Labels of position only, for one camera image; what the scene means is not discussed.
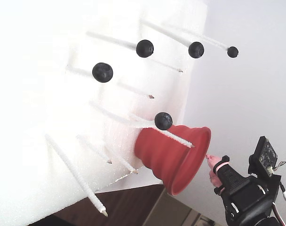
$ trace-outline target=red plunger-like cup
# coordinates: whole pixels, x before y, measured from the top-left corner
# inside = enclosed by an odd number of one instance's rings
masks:
[[[191,142],[188,148],[155,129],[143,129],[135,144],[135,155],[177,195],[192,181],[207,153],[211,131],[207,127],[172,126],[169,132]]]

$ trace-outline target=black ball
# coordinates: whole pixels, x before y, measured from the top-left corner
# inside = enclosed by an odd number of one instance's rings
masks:
[[[238,49],[234,46],[228,48],[228,56],[231,58],[236,58],[238,56]]]
[[[172,118],[166,112],[160,112],[154,118],[154,122],[158,129],[167,130],[172,126]]]
[[[147,58],[153,54],[153,44],[151,41],[142,40],[139,41],[135,51],[137,52],[139,57]]]
[[[112,79],[113,69],[106,63],[98,63],[93,67],[92,75],[98,82],[105,83]]]
[[[192,58],[200,58],[204,54],[204,46],[198,41],[195,41],[189,46],[188,52]]]

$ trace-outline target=wooden floor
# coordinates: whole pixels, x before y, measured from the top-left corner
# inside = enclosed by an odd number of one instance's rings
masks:
[[[55,215],[76,226],[142,226],[163,190],[163,185],[153,185],[96,194],[105,205],[108,218],[88,198]]]

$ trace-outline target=fuzzy white stick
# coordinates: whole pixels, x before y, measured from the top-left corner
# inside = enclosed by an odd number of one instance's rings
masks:
[[[127,84],[124,84],[122,82],[118,82],[117,85],[120,86],[123,89],[126,89],[126,90],[130,91],[130,92],[136,93],[139,96],[146,97],[146,98],[149,98],[149,99],[154,99],[153,95],[146,94],[143,91],[141,91],[141,90],[139,90],[139,89],[137,89],[135,87],[129,86]]]
[[[116,158],[117,160],[122,164],[124,165],[130,172],[132,173],[135,173],[135,174],[138,174],[138,171],[132,167],[127,161],[125,161],[125,159],[123,159],[119,154],[117,154],[115,151],[113,151],[111,148],[109,148],[107,145],[105,145],[105,148],[110,152],[112,153]]]
[[[199,34],[196,31],[190,31],[190,30],[187,30],[187,29],[184,29],[184,28],[180,28],[180,27],[177,27],[177,26],[173,26],[173,25],[169,25],[169,24],[167,24],[166,26],[171,27],[171,28],[176,29],[176,30],[179,30],[181,32],[190,34],[190,35],[194,35],[194,36],[200,38],[201,40],[203,40],[205,42],[208,42],[211,45],[214,45],[216,47],[219,47],[219,48],[222,48],[223,50],[228,51],[229,47],[227,45],[225,45],[225,44],[223,44],[223,43],[221,43],[219,41],[216,41],[214,39],[211,39],[211,38],[209,38],[209,37],[207,37],[205,35]]]
[[[152,28],[152,29],[154,29],[154,30],[156,30],[156,31],[158,31],[158,32],[160,32],[160,33],[162,33],[162,34],[164,34],[164,35],[166,35],[166,36],[176,40],[176,41],[178,41],[179,43],[183,44],[184,46],[189,47],[192,44],[192,42],[184,39],[183,37],[178,36],[178,35],[170,32],[170,31],[168,31],[168,30],[166,30],[166,29],[164,29],[164,28],[162,28],[160,26],[157,26],[155,24],[152,24],[152,23],[150,23],[150,22],[148,22],[146,20],[141,19],[141,23],[143,23],[144,25],[146,25],[146,26],[148,26],[148,27],[150,27],[150,28]]]
[[[135,50],[137,47],[137,45],[134,43],[124,41],[124,40],[120,40],[120,39],[116,39],[116,38],[109,37],[109,36],[105,36],[103,34],[97,34],[94,32],[87,32],[86,35],[89,37],[92,37],[92,38],[97,38],[97,39],[101,39],[103,41],[111,42],[111,43],[126,47],[126,48],[131,49],[131,50]]]
[[[130,116],[132,118],[134,118],[135,120],[139,120],[139,121],[147,121],[146,119],[142,119],[141,117],[137,116],[137,115],[134,115],[134,114],[130,114]],[[180,144],[182,145],[185,145],[186,147],[188,148],[192,148],[192,147],[195,147],[191,142],[183,139],[183,138],[180,138],[178,137],[177,135],[167,131],[167,130],[160,130],[158,129],[157,127],[153,128],[157,131],[159,131],[160,133],[164,134],[165,136],[169,137],[169,138],[172,138],[173,140],[179,142]]]
[[[150,58],[148,58],[148,59],[149,59],[150,61],[153,61],[153,62],[159,64],[159,65],[162,65],[162,66],[164,66],[164,67],[170,68],[170,69],[172,69],[172,70],[174,70],[174,71],[183,72],[183,70],[180,69],[180,68],[176,68],[176,67],[167,65],[167,64],[165,64],[165,63],[163,63],[163,62],[160,62],[160,61],[158,61],[158,60],[154,60],[154,59],[150,59]]]
[[[99,106],[98,104],[94,103],[93,101],[90,101],[89,104],[94,107],[96,110],[99,110],[102,114],[110,117],[111,119],[120,122],[124,125],[133,127],[133,128],[138,128],[138,129],[143,129],[143,128],[154,128],[156,127],[154,121],[131,121],[131,120],[127,120],[124,119],[116,114],[113,114],[107,110],[105,110],[104,108],[102,108],[101,106]]]
[[[63,162],[68,167],[69,171],[72,173],[74,178],[77,180],[78,184],[81,186],[82,190],[87,194],[88,198],[91,200],[93,205],[98,209],[99,212],[103,213],[106,217],[108,216],[106,212],[105,206],[100,202],[94,192],[90,189],[90,187],[85,182],[84,178],[79,174],[76,167],[69,160],[67,155],[62,151],[62,149],[58,146],[58,144],[50,137],[48,134],[45,135],[46,141],[49,145],[53,147],[59,157],[63,160]]]
[[[97,153],[101,158],[103,158],[107,163],[112,163],[110,158],[102,151],[100,151],[98,148],[94,148],[93,145],[87,141],[87,139],[85,139],[83,136],[81,135],[77,135],[76,138],[79,140],[79,142],[87,147],[88,149],[90,149],[91,151]]]

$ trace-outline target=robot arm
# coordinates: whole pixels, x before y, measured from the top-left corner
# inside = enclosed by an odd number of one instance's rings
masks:
[[[206,155],[210,180],[221,196],[229,226],[279,226],[275,218],[268,218],[278,194],[281,176],[241,176],[229,165],[229,157]]]

